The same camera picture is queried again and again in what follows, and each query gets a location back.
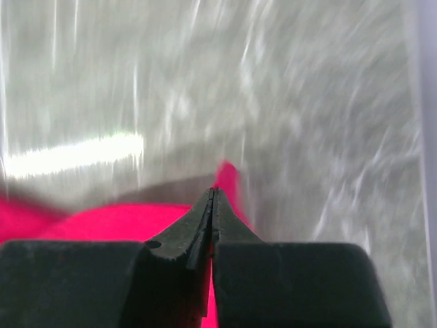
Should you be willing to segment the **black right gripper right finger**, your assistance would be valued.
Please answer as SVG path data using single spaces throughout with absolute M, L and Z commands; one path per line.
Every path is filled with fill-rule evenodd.
M 391 327 L 375 266 L 351 243 L 261 240 L 216 189 L 212 261 L 219 327 Z

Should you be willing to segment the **red t shirt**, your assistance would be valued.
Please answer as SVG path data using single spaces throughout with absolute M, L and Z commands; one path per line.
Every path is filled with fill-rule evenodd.
M 206 191 L 222 190 L 236 216 L 246 224 L 239 208 L 239 182 L 238 170 L 231 163 L 224 163 L 218 170 L 213 186 Z M 2 198 L 1 246 L 15 240 L 145 242 L 175 223 L 195 204 L 111 204 L 75 215 L 65 215 L 24 199 Z M 211 216 L 211 244 L 207 255 L 210 261 L 208 308 L 200 327 L 219 327 L 213 285 L 213 256 Z

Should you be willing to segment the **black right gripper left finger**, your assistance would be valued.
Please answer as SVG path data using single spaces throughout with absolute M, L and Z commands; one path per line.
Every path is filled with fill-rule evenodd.
M 2 327 L 200 327 L 208 308 L 206 191 L 145 242 L 15 240 L 1 246 Z

